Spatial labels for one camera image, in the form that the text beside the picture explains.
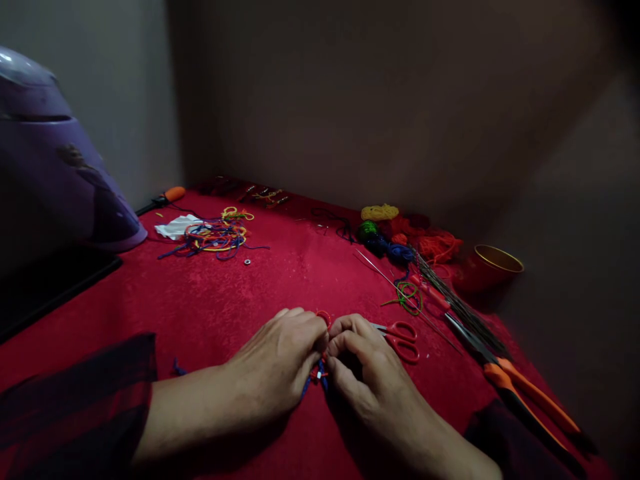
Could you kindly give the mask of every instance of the scissors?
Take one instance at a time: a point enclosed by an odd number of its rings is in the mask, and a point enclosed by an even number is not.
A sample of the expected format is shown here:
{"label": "scissors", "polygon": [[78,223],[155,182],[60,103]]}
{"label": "scissors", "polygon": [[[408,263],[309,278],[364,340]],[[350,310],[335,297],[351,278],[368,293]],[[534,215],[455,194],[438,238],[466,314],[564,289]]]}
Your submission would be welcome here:
{"label": "scissors", "polygon": [[395,350],[396,355],[404,362],[415,365],[420,358],[420,352],[415,346],[418,340],[418,334],[410,324],[405,322],[396,322],[388,327],[384,325],[376,325],[372,323],[384,338],[387,339],[391,348]]}

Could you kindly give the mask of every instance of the sleeve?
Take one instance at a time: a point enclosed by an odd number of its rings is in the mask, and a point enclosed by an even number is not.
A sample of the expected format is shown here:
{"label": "sleeve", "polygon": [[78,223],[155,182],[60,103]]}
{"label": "sleeve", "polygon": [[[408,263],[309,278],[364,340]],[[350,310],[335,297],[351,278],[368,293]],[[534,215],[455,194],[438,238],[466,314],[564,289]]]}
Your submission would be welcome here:
{"label": "sleeve", "polygon": [[128,468],[157,379],[144,333],[0,394],[0,478],[108,479]]}
{"label": "sleeve", "polygon": [[465,438],[498,464],[505,480],[574,479],[500,400],[474,414]]}

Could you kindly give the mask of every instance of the metal rod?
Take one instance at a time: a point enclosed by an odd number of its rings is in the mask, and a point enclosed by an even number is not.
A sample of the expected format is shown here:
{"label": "metal rod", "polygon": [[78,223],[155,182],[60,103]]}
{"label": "metal rod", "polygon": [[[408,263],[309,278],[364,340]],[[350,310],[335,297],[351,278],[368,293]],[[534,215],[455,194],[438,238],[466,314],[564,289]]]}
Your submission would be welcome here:
{"label": "metal rod", "polygon": [[362,255],[362,257],[363,257],[366,261],[368,261],[368,262],[369,262],[369,264],[371,264],[371,266],[372,266],[373,268],[375,268],[375,269],[376,269],[376,271],[377,271],[380,275],[382,275],[382,276],[384,277],[384,279],[385,279],[386,281],[388,281],[388,282],[391,284],[391,286],[392,286],[393,288],[395,288],[396,290],[398,290],[398,292],[400,293],[400,295],[402,295],[402,296],[405,298],[405,300],[406,300],[407,302],[409,302],[409,304],[410,304],[413,308],[415,308],[416,310],[418,310],[418,312],[420,313],[420,315],[422,315],[422,316],[425,318],[425,320],[426,320],[427,322],[429,322],[429,325],[431,326],[431,328],[433,328],[436,332],[438,332],[438,334],[440,334],[440,336],[441,336],[442,338],[444,338],[444,340],[446,340],[446,341],[450,344],[450,346],[452,346],[452,347],[456,350],[456,352],[458,352],[460,355],[462,355],[462,352],[458,349],[458,347],[456,347],[456,346],[455,346],[455,344],[454,344],[451,340],[449,340],[449,339],[445,336],[445,334],[444,334],[444,333],[442,333],[442,332],[440,331],[440,329],[439,329],[438,327],[436,327],[436,326],[433,324],[433,322],[429,319],[429,317],[428,317],[428,316],[426,316],[426,315],[424,314],[424,312],[422,312],[422,310],[421,310],[421,309],[419,309],[419,308],[418,308],[418,306],[417,306],[416,304],[414,304],[414,302],[412,302],[412,301],[411,301],[411,299],[410,299],[408,296],[406,296],[406,295],[404,294],[404,292],[402,292],[402,290],[400,290],[398,287],[396,287],[396,286],[393,284],[393,282],[392,282],[391,280],[389,280],[389,279],[387,278],[387,276],[386,276],[384,273],[382,273],[382,272],[380,271],[380,269],[379,269],[378,267],[376,267],[376,266],[371,262],[371,260],[369,260],[369,259],[365,256],[365,254],[364,254],[364,253],[362,253],[362,252],[361,252],[360,250],[358,250],[358,249],[356,249],[356,252],[358,252],[360,255]]}

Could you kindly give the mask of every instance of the cup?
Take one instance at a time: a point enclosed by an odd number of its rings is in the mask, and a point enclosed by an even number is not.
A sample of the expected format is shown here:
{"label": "cup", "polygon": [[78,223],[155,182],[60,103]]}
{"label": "cup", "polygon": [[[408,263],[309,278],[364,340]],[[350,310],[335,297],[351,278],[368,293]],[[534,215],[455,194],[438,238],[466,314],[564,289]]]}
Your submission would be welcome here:
{"label": "cup", "polygon": [[525,270],[522,262],[490,245],[476,245],[454,274],[456,290],[479,293],[514,278]]}

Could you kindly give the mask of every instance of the purple object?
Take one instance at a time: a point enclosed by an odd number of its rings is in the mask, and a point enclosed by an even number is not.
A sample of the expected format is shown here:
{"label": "purple object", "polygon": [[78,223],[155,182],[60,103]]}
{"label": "purple object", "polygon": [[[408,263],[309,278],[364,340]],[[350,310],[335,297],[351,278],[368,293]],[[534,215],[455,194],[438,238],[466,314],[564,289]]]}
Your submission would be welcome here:
{"label": "purple object", "polygon": [[147,236],[53,74],[0,47],[0,163],[81,241],[124,251]]}

